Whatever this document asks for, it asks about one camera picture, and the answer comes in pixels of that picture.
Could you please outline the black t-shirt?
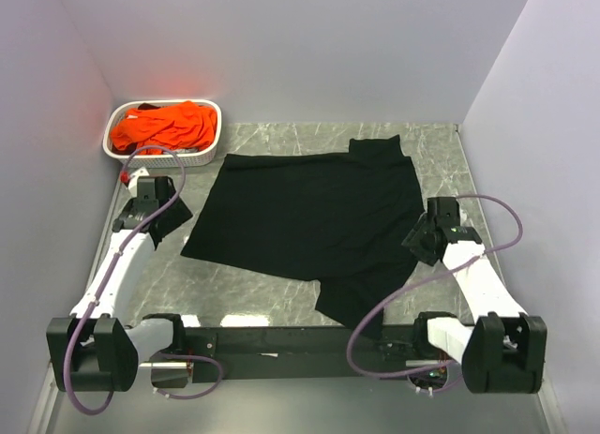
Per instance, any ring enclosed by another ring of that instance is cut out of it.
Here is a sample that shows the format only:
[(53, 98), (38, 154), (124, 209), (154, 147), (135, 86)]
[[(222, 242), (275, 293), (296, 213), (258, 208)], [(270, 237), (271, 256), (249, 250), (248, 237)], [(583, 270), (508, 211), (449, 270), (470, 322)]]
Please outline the black t-shirt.
[(230, 154), (182, 255), (318, 281), (319, 312), (378, 339), (379, 303), (417, 264), (403, 240), (423, 209), (399, 137), (351, 140), (341, 153)]

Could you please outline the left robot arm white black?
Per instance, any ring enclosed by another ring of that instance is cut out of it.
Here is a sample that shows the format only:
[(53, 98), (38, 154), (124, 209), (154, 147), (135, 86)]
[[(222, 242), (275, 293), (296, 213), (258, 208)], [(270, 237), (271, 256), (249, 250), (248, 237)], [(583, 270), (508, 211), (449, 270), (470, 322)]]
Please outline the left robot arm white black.
[(129, 200), (114, 221), (109, 250), (91, 286), (66, 317), (53, 318), (46, 330), (53, 375), (66, 390), (64, 363), (68, 344), (89, 304), (94, 308), (74, 343), (69, 363), (74, 392), (126, 392), (135, 381), (138, 365), (155, 354), (168, 361), (181, 358), (188, 347), (178, 314), (151, 314), (127, 331), (120, 318), (127, 311), (133, 290), (150, 257), (164, 237), (192, 218), (182, 200), (123, 243), (158, 201)]

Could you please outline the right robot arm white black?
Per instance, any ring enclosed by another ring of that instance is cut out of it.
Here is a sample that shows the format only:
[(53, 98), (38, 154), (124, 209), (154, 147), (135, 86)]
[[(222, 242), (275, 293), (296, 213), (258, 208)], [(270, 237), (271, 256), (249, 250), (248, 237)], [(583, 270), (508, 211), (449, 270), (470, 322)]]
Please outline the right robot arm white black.
[(456, 360), (474, 394), (534, 394), (542, 386), (548, 328), (513, 298), (472, 227), (450, 214), (423, 214), (403, 241), (421, 262), (441, 262), (452, 275), (474, 326), (442, 313), (419, 316), (412, 349), (424, 358), (439, 351)]

